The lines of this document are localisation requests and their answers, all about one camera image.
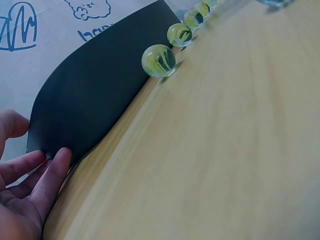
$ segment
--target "skin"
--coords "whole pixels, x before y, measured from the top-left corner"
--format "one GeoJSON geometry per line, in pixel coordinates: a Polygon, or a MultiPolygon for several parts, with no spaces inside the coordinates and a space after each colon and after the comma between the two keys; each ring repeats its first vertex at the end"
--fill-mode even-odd
{"type": "MultiPolygon", "coordinates": [[[[0,112],[0,158],[8,138],[28,131],[29,120],[13,110],[0,112]]],[[[61,148],[54,159],[46,160],[34,151],[0,162],[0,239],[38,240],[47,215],[67,175],[71,150],[61,148]],[[17,186],[7,187],[40,166],[17,186]]]]}

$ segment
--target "wooden surface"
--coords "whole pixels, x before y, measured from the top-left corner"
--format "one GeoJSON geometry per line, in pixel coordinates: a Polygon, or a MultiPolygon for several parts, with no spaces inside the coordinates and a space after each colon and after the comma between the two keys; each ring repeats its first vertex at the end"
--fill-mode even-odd
{"type": "Polygon", "coordinates": [[[319,13],[221,1],[79,165],[44,239],[318,239],[319,13]]]}

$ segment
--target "blue marker drawing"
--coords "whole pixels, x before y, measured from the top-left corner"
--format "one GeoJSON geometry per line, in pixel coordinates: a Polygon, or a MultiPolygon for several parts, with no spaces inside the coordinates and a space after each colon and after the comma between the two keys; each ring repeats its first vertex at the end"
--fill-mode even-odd
{"type": "Polygon", "coordinates": [[[106,18],[111,14],[111,6],[107,0],[64,0],[73,11],[76,19],[106,18]]]}
{"type": "Polygon", "coordinates": [[[3,25],[2,28],[0,25],[0,50],[13,52],[36,46],[34,42],[37,39],[37,16],[30,3],[15,3],[10,8],[8,16],[0,16],[1,23],[3,25]],[[10,25],[13,23],[14,28],[10,31],[10,25]]]}

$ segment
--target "clear glass marble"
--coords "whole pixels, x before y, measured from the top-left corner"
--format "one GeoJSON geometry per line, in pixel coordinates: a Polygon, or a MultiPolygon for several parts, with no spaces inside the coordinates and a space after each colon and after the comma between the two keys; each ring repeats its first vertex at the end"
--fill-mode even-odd
{"type": "Polygon", "coordinates": [[[206,3],[199,2],[194,5],[193,9],[198,11],[204,19],[210,15],[210,7],[206,3]]]}
{"type": "Polygon", "coordinates": [[[204,4],[207,4],[210,9],[213,9],[217,6],[217,0],[202,0],[204,4]]]}
{"type": "Polygon", "coordinates": [[[197,30],[204,25],[204,17],[198,11],[188,11],[183,15],[184,25],[192,30],[197,30]]]}
{"type": "Polygon", "coordinates": [[[176,58],[169,47],[156,44],[144,51],[141,64],[148,75],[156,78],[165,78],[175,71],[176,58]]]}
{"type": "Polygon", "coordinates": [[[192,41],[192,31],[186,25],[176,23],[169,27],[166,37],[173,46],[186,47],[192,41]]]}
{"type": "Polygon", "coordinates": [[[290,4],[293,0],[257,0],[257,1],[272,7],[282,8],[290,4]]]}

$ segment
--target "finger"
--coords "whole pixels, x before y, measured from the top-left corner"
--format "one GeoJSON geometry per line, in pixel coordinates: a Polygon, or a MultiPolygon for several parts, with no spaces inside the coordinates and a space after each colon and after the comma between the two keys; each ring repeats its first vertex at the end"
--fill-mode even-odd
{"type": "Polygon", "coordinates": [[[0,175],[7,186],[38,167],[45,160],[46,155],[42,151],[33,151],[0,163],[0,175]]]}
{"type": "Polygon", "coordinates": [[[28,127],[29,120],[14,110],[0,112],[0,158],[4,153],[6,140],[23,136],[28,127]]]}
{"type": "Polygon", "coordinates": [[[27,199],[34,205],[39,213],[41,225],[58,195],[60,187],[64,182],[71,160],[72,152],[70,149],[61,148],[55,155],[48,169],[35,185],[32,193],[27,199]]]}
{"type": "Polygon", "coordinates": [[[50,166],[52,160],[49,159],[44,162],[35,172],[33,172],[30,176],[28,176],[24,181],[22,181],[17,186],[12,186],[7,188],[7,190],[11,191],[13,195],[15,195],[18,199],[23,199],[28,196],[32,190],[34,189],[35,185],[41,178],[41,176],[45,173],[47,168],[50,166]]]}

